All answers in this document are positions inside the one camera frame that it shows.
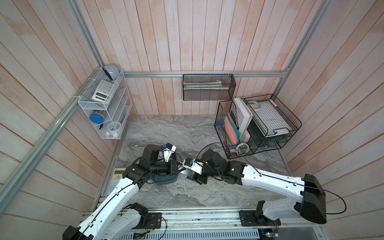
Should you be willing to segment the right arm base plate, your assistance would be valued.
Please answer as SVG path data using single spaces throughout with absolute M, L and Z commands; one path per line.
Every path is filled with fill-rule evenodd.
M 257 211 L 239 211 L 240 221 L 242 227 L 260 227 L 271 226 L 279 227 L 281 225 L 280 219 L 275 221 L 266 218 L 263 214 L 258 215 Z

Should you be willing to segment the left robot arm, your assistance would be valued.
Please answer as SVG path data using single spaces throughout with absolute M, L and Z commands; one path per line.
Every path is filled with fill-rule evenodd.
M 77 227 L 69 226 L 63 239 L 117 240 L 130 229 L 150 227 L 148 209 L 139 203 L 128 206 L 127 202 L 152 176 L 176 175 L 180 166 L 176 146 L 147 145 L 102 204 Z

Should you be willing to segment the teal storage box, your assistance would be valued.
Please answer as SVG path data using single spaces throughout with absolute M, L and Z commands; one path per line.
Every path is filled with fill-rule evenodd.
M 178 175 L 168 175 L 168 176 L 156 176 L 152 175 L 151 180 L 154 184 L 157 185 L 167 185 L 172 184 L 178 179 Z

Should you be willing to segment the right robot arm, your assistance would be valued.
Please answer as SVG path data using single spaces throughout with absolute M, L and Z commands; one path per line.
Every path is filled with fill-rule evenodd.
M 315 224 L 327 222 L 326 191 L 312 175 L 299 178 L 262 171 L 251 164 L 228 162 L 212 149 L 201 159 L 185 159 L 184 167 L 193 172 L 188 178 L 200 185 L 212 177 L 231 185 L 257 187 L 284 196 L 277 201 L 259 201 L 254 212 L 240 211 L 241 218 L 251 226 L 268 226 L 281 218 L 295 217 Z

